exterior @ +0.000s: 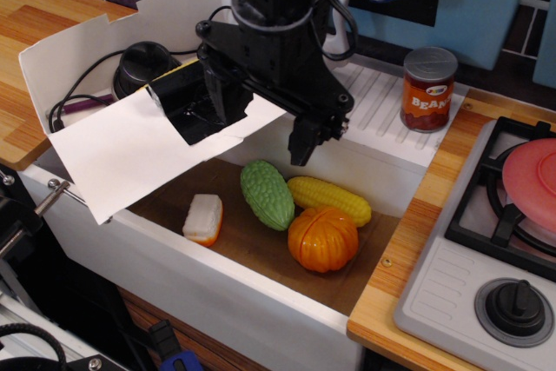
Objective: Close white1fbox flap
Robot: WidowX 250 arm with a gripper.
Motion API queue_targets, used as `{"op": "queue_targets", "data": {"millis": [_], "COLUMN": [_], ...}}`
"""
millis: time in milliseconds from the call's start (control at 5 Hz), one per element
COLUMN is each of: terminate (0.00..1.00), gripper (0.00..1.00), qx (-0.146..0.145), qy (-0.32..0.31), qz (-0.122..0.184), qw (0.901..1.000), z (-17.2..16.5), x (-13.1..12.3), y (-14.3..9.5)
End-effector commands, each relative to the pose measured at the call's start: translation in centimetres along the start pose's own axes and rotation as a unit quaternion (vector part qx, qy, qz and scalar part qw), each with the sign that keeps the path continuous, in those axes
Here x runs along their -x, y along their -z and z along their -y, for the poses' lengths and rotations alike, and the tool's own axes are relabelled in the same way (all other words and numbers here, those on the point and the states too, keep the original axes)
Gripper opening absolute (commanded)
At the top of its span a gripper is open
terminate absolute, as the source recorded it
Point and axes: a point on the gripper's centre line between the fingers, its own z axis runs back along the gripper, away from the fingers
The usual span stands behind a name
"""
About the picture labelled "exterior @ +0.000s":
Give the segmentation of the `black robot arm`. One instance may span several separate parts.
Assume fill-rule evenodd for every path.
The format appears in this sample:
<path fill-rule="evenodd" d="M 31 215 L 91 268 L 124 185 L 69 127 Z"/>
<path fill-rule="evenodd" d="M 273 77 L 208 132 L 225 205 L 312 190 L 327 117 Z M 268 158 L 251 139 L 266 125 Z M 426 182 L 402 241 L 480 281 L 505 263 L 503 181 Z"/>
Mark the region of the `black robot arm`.
<path fill-rule="evenodd" d="M 199 22 L 197 56 L 217 117 L 234 123 L 254 95 L 295 116 L 291 163 L 340 139 L 354 107 L 325 62 L 350 58 L 357 23 L 340 0 L 231 0 L 234 23 Z"/>

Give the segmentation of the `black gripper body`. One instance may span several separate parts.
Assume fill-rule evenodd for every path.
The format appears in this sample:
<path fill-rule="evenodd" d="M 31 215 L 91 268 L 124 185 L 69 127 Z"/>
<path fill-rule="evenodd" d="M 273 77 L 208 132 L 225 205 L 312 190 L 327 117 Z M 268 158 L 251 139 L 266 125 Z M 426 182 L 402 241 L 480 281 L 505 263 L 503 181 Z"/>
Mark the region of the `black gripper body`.
<path fill-rule="evenodd" d="M 242 86 L 294 116 L 306 113 L 346 117 L 354 99 L 335 79 L 324 57 L 342 60 L 323 49 L 329 10 L 307 10 L 294 20 L 268 20 L 235 14 L 235 23 L 200 21 L 195 32 L 202 43 L 227 56 L 244 72 Z"/>

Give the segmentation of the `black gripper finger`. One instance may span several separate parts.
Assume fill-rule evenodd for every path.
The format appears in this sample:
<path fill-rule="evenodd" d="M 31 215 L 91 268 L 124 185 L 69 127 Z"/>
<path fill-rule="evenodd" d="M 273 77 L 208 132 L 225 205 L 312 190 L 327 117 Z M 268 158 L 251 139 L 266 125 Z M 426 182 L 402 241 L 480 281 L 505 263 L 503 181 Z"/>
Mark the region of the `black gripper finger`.
<path fill-rule="evenodd" d="M 253 94 L 242 86 L 244 72 L 221 52 L 202 43 L 198 59 L 204 70 L 205 85 L 216 116 L 224 126 L 234 124 L 247 116 L 245 110 Z"/>
<path fill-rule="evenodd" d="M 347 125 L 348 119 L 337 115 L 306 113 L 297 116 L 288 139 L 290 163 L 305 166 L 316 147 L 330 139 L 340 140 Z"/>

